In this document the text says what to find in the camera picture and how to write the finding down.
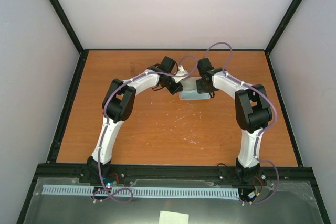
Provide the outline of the pink glasses case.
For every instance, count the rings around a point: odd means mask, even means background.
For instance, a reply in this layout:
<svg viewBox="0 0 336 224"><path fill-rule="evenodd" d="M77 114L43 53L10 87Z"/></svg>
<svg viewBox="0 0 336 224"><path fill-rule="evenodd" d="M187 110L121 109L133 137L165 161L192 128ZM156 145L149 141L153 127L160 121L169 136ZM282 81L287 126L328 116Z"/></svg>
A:
<svg viewBox="0 0 336 224"><path fill-rule="evenodd" d="M183 86L183 91L196 90L196 80L199 77L190 77L187 80L182 80L180 83Z"/></svg>

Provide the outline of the light blue cleaning cloth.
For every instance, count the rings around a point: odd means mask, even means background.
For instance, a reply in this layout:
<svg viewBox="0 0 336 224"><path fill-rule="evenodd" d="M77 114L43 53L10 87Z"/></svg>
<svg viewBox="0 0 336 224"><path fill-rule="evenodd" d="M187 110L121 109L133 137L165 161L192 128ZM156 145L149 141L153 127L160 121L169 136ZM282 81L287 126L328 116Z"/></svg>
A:
<svg viewBox="0 0 336 224"><path fill-rule="evenodd" d="M210 99L209 93L198 93L197 90L182 91L179 93L181 100L192 101L192 100L208 100Z"/></svg>

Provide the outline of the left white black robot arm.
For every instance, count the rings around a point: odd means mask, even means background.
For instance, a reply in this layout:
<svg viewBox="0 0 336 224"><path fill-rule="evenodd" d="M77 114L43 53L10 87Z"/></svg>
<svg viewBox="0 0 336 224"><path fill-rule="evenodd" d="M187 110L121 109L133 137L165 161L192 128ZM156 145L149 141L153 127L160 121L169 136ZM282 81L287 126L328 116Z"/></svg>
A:
<svg viewBox="0 0 336 224"><path fill-rule="evenodd" d="M87 160L91 178L104 183L109 177L112 149L122 124L130 117L135 98L146 89L157 86L167 88L171 94L182 90L179 80L175 80L174 68L180 65L169 57L154 64L141 74L126 80L112 80L102 103L102 129L94 151Z"/></svg>

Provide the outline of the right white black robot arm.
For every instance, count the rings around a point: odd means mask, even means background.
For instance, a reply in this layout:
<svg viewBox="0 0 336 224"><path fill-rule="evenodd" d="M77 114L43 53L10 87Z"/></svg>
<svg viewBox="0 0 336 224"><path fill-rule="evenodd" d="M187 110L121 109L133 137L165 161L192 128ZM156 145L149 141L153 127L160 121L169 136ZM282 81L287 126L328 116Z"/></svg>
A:
<svg viewBox="0 0 336 224"><path fill-rule="evenodd" d="M214 68L208 58L199 60L197 68L201 77L196 81L199 94L209 93L213 97L221 90L235 100L235 117L242 139L235 174L239 183L246 184L259 172L261 139L272 120L265 87L261 84L252 86L222 68Z"/></svg>

